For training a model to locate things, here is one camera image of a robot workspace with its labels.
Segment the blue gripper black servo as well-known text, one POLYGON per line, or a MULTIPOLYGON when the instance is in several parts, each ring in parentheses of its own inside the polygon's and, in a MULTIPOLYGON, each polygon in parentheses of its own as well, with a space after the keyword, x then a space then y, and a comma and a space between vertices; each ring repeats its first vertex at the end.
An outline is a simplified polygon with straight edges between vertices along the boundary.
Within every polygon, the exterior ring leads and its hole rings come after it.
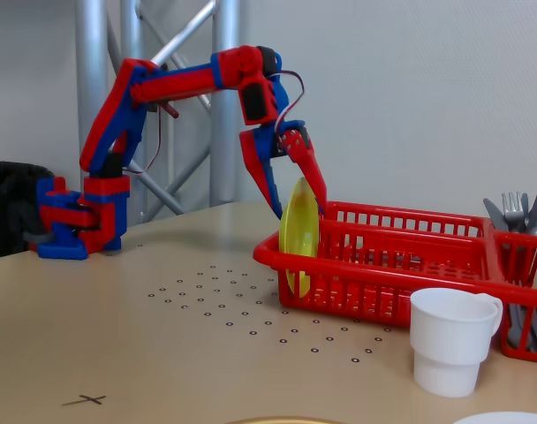
POLYGON ((327 186, 305 122, 285 119, 291 104, 280 76, 247 82, 239 89, 239 100, 246 125, 253 126, 239 135, 244 164, 276 217, 281 219, 282 205, 270 161, 285 155, 300 168, 324 215, 327 186))

